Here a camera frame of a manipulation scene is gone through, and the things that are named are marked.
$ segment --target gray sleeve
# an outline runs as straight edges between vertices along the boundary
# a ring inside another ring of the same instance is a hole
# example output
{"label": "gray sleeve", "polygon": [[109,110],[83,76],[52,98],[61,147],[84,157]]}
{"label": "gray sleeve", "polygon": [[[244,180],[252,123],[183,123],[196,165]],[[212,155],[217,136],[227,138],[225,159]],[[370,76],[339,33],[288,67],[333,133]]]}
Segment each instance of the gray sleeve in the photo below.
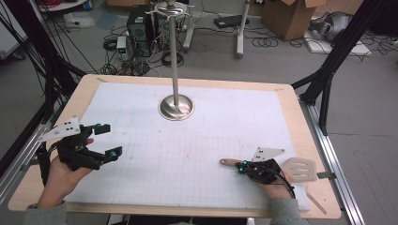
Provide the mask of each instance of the gray sleeve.
{"label": "gray sleeve", "polygon": [[274,219],[270,225],[309,225],[308,221],[299,215],[299,203],[295,199],[272,200]]}
{"label": "gray sleeve", "polygon": [[23,225],[66,225],[67,203],[51,209],[37,209],[35,204],[26,208]]}

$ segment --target human hand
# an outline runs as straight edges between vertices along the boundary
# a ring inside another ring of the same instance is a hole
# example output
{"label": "human hand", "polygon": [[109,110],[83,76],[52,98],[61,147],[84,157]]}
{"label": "human hand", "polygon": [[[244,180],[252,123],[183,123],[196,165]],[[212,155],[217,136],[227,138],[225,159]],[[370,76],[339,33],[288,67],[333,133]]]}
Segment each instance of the human hand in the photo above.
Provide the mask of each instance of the human hand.
{"label": "human hand", "polygon": [[[281,172],[281,175],[292,184],[292,176],[287,172]],[[263,190],[267,193],[270,199],[292,199],[290,192],[287,190],[286,186],[283,184],[283,181],[277,179],[269,185],[264,185],[257,183]]]}
{"label": "human hand", "polygon": [[61,162],[59,157],[54,158],[50,166],[47,184],[38,200],[37,208],[53,208],[60,205],[83,177],[91,172],[92,170],[83,167],[73,171],[67,164]]}

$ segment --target floor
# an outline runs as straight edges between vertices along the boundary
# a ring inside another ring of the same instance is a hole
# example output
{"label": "floor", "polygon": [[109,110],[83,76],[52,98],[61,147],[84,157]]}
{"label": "floor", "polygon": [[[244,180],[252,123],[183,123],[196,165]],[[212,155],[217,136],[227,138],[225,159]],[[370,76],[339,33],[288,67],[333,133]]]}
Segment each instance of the floor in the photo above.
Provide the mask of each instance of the floor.
{"label": "floor", "polygon": [[[70,29],[68,35],[93,68],[105,63],[103,38],[110,30],[126,24],[120,12],[94,8],[89,15],[95,25]],[[203,14],[198,25],[216,28],[214,15]],[[249,29],[263,27],[259,17],[251,17]],[[255,30],[266,32],[266,29]],[[235,33],[196,30],[191,49],[183,53],[184,65],[179,78],[242,81],[256,83],[294,83],[315,72],[325,61],[325,54],[309,53],[289,42],[273,39],[276,47],[255,47],[255,39],[244,39],[244,57],[235,58]],[[248,37],[259,37],[246,33]],[[92,71],[64,35],[69,59],[73,65]],[[377,49],[377,44],[368,45]],[[374,51],[363,62],[349,56],[337,71],[331,88],[328,131],[345,177],[354,194],[366,224],[397,224],[398,194],[398,52]],[[168,67],[156,67],[146,76],[171,77]],[[305,88],[297,90],[301,94]],[[12,58],[0,61],[0,157],[2,157],[43,102],[38,78],[30,61]],[[10,212],[7,201],[0,206],[0,224],[22,224],[23,213]],[[105,224],[108,215],[68,214],[69,224]],[[257,219],[256,224],[268,224]],[[342,216],[335,220],[310,219],[310,224],[349,224]]]}

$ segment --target person's arm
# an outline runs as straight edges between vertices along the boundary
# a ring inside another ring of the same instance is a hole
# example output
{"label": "person's arm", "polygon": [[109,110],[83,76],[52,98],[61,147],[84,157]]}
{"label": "person's arm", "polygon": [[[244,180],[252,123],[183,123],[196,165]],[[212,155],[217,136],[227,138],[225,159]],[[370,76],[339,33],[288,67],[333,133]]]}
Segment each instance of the person's arm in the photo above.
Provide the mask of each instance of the person's arm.
{"label": "person's arm", "polygon": [[56,157],[51,163],[47,184],[41,193],[38,203],[29,205],[26,208],[23,224],[66,224],[67,206],[64,198],[91,171],[87,168],[80,168],[74,172],[67,164],[62,163],[59,157]]}
{"label": "person's arm", "polygon": [[[291,177],[285,173],[286,180],[291,183]],[[271,185],[262,185],[261,188],[271,199],[271,207],[274,218],[270,225],[309,225],[308,221],[302,219],[299,214],[299,202],[292,199],[289,191],[282,181],[276,180]]]}

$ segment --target wooden table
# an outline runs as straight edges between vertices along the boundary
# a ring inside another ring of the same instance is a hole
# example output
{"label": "wooden table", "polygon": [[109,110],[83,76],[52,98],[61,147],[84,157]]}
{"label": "wooden table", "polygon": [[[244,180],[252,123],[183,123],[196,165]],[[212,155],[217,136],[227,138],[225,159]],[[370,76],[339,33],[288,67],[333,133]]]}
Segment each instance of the wooden table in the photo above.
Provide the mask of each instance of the wooden table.
{"label": "wooden table", "polygon": [[[100,83],[137,83],[171,85],[169,78],[147,77],[118,77],[108,75],[86,75],[83,77],[69,103],[61,113],[56,124],[62,123],[77,115],[82,118],[92,97]],[[281,103],[283,116],[287,125],[291,142],[297,157],[314,160],[317,171],[325,168],[321,162],[312,134],[308,128],[297,96],[288,84],[256,83],[256,82],[224,82],[208,80],[179,79],[180,86],[187,87],[217,87],[242,90],[263,90],[275,92]],[[43,190],[38,165],[31,166],[22,182],[18,186],[8,208],[13,211],[23,211],[26,206],[36,203]],[[307,194],[311,203],[310,211],[301,212],[303,218],[339,218],[340,206],[331,188],[328,179],[319,179],[307,184]],[[198,208],[198,207],[166,207],[142,206],[125,204],[75,203],[68,204],[70,212],[85,213],[112,213],[112,214],[139,214],[139,215],[176,215],[193,217],[240,217],[240,218],[270,218],[272,213],[263,210],[230,209],[230,208]]]}

